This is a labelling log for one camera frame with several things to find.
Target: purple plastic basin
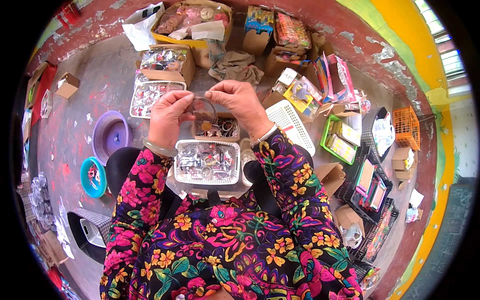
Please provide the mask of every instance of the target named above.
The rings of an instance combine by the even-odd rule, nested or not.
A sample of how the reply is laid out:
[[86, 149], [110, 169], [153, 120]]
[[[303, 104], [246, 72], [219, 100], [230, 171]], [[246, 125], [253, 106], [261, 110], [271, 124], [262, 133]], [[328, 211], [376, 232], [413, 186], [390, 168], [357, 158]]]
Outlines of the purple plastic basin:
[[115, 110], [104, 113], [93, 128], [93, 154], [103, 166], [115, 151], [132, 144], [132, 130], [125, 118]]

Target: orange plastic crate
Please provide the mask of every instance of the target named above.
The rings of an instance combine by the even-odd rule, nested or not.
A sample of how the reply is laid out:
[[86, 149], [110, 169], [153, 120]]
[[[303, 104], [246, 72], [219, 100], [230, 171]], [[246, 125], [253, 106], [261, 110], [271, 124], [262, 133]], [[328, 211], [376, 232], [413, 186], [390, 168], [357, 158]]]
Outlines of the orange plastic crate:
[[393, 127], [398, 146], [420, 150], [420, 123], [411, 106], [394, 109]]

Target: green plastic basket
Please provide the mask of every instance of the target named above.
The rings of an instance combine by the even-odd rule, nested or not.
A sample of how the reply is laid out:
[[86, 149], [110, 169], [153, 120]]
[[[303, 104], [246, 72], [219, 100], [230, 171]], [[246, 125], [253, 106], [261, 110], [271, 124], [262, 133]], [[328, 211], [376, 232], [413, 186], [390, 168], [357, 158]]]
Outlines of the green plastic basket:
[[324, 133], [322, 134], [322, 139], [320, 140], [320, 146], [322, 146], [326, 151], [330, 152], [331, 154], [338, 157], [339, 159], [346, 162], [347, 164], [353, 165], [353, 162], [355, 161], [355, 155], [356, 155], [356, 152], [357, 152], [357, 146], [353, 145], [353, 150], [355, 150], [355, 155], [353, 156], [352, 161], [346, 161], [340, 155], [338, 155], [337, 153], [330, 150], [330, 148], [325, 146], [325, 141], [327, 140], [328, 128], [330, 127], [330, 122], [331, 121], [340, 121], [341, 122], [342, 120], [340, 120], [340, 118], [337, 117], [334, 114], [331, 114], [330, 116], [328, 116], [327, 122], [325, 123]]

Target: concrete floor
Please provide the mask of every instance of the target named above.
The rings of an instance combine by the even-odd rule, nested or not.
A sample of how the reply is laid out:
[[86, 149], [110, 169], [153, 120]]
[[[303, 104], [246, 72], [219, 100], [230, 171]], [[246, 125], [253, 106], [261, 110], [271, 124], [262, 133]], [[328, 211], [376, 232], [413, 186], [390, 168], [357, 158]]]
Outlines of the concrete floor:
[[[240, 48], [242, 39], [235, 38], [239, 34], [241, 34], [241, 30], [234, 31], [227, 50]], [[59, 214], [60, 197], [62, 197], [67, 211], [82, 206], [97, 213], [112, 214], [114, 205], [112, 198], [103, 196], [101, 199], [94, 199], [85, 195], [79, 179], [80, 166], [85, 158], [93, 155], [91, 144], [87, 144], [85, 137], [92, 136], [96, 120], [108, 110], [117, 110], [124, 115], [133, 131], [132, 145], [141, 147], [141, 140], [148, 133], [149, 121], [131, 118], [129, 115], [135, 75], [134, 62], [138, 58], [138, 53], [133, 49], [127, 37], [121, 35], [97, 43], [58, 65], [54, 85], [63, 73], [70, 72], [80, 79], [80, 88], [70, 99], [54, 94], [53, 111], [48, 119], [41, 120], [39, 128], [38, 170], [44, 171], [48, 178], [48, 188], [55, 214]], [[262, 67], [262, 58], [259, 58], [257, 64], [260, 68]], [[387, 110], [392, 111], [394, 105], [398, 105], [398, 100], [373, 79], [353, 67], [350, 67], [350, 74], [355, 87], [363, 89], [368, 95], [372, 108], [384, 106]], [[272, 86], [274, 81], [275, 78], [264, 78], [259, 88]], [[215, 83], [217, 81], [207, 74], [206, 69], [199, 68], [189, 90], [205, 91]], [[86, 119], [88, 113], [94, 119], [91, 125]], [[314, 145], [319, 144], [325, 120], [325, 117], [318, 117], [314, 122], [305, 125]], [[180, 139], [192, 138], [190, 125], [189, 122], [182, 124]], [[403, 236], [404, 216], [408, 207], [408, 198], [413, 189], [413, 184], [409, 184], [402, 191], [398, 191], [396, 188], [398, 180], [393, 174], [390, 163], [393, 152], [394, 149], [391, 149], [383, 166], [394, 184], [389, 197], [394, 198], [395, 205], [400, 210], [400, 217], [395, 222], [374, 263], [374, 266], [383, 271], [387, 270]], [[318, 166], [339, 160], [317, 146], [313, 161], [315, 166]], [[181, 190], [188, 192], [192, 188], [205, 188], [205, 186], [178, 183], [173, 176], [168, 178], [167, 185], [174, 192]], [[222, 190], [243, 192], [247, 190], [247, 187], [240, 181], [232, 186], [223, 186]], [[340, 201], [332, 199], [332, 211], [335, 211], [341, 204]], [[89, 299], [98, 299], [102, 265], [78, 249], [69, 228], [67, 228], [67, 234], [72, 242], [71, 247], [75, 259], [66, 261], [65, 266], [83, 293]]]

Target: woman's right hand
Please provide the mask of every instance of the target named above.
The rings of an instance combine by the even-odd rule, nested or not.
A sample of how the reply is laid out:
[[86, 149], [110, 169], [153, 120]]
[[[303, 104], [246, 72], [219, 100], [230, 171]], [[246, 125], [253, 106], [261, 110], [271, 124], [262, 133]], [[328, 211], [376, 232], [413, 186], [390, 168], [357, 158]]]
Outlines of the woman's right hand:
[[237, 118], [255, 141], [264, 136], [272, 126], [265, 109], [258, 101], [252, 85], [235, 80], [224, 80], [205, 93], [205, 98], [224, 106]]

